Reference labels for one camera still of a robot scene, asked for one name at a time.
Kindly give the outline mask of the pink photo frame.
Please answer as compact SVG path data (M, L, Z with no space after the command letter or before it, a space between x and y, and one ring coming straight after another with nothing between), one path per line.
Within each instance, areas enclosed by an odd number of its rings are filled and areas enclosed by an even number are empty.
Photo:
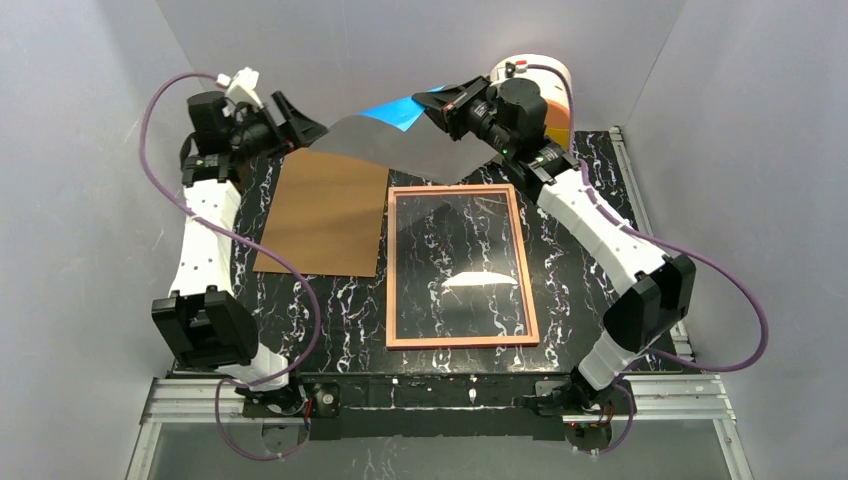
M510 204L510 218L516 237L516 253L519 261L524 296L524 312L527 332L523 336L460 337L460 338L424 338L400 339L395 324L395 229L396 198L399 195L442 195L459 193L503 192ZM386 242L386 345L393 350L441 349L441 348L494 348L497 346L535 346L540 341L540 329L532 293L529 274L529 262L521 229L520 215L515 189L506 184L494 185L455 185L455 186L413 186L392 187L388 191L387 242Z

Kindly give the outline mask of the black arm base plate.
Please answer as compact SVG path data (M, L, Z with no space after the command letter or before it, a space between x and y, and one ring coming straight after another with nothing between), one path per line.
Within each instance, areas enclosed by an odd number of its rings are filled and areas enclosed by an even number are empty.
M244 417L307 420L318 441L370 437L530 437L607 442L633 412L631 384L583 394L567 374L301 374L243 403Z

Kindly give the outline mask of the brown cardboard backing board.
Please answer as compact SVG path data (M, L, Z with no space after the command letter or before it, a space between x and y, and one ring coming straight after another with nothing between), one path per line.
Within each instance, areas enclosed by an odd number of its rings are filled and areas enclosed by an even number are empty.
M389 169L301 148L284 157L261 246L304 275L376 275Z

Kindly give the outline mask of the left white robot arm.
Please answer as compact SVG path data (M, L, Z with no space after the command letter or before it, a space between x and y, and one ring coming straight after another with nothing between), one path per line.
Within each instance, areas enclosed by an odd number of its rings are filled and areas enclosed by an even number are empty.
M260 342L253 314L233 292L231 236L246 166L308 146L327 131L282 92L271 98L283 115L281 124L267 108L221 91L188 98L194 130L179 162L191 212L175 279L167 297L151 306L154 324L180 366L227 375L245 395L285 389L291 377L288 359Z

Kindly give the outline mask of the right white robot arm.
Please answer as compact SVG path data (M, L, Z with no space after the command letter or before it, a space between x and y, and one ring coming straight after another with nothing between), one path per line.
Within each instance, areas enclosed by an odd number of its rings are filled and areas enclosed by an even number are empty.
M503 158L514 187L554 217L598 261L618 294L602 332L571 374L586 396L607 392L626 368L688 312L696 267L639 238L588 184L585 168L546 132L547 101L529 79L498 86L477 77L412 96L451 139L471 133Z

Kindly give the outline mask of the beach landscape photo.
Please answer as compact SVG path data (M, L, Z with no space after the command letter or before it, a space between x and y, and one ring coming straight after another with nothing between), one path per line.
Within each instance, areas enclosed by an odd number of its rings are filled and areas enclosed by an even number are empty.
M410 96L341 118L310 149L445 185L460 182L496 158L491 147L471 134L452 140Z

